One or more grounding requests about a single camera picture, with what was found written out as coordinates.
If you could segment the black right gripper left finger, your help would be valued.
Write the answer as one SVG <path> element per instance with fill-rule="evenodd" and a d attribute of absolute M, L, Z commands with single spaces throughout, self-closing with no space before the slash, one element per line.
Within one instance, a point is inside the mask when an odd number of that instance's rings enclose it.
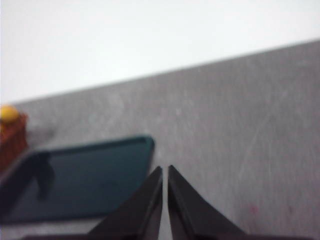
<path fill-rule="evenodd" d="M 159 234 L 163 170 L 156 167 L 118 209 L 85 234 L 29 235 L 25 240 L 143 240 Z"/>

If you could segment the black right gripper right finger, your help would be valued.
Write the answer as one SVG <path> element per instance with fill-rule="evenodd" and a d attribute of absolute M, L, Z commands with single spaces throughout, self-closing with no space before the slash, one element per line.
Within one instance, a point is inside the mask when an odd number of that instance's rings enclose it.
<path fill-rule="evenodd" d="M 301 236 L 248 234 L 210 205 L 173 166 L 167 203 L 174 240 L 306 240 Z"/>

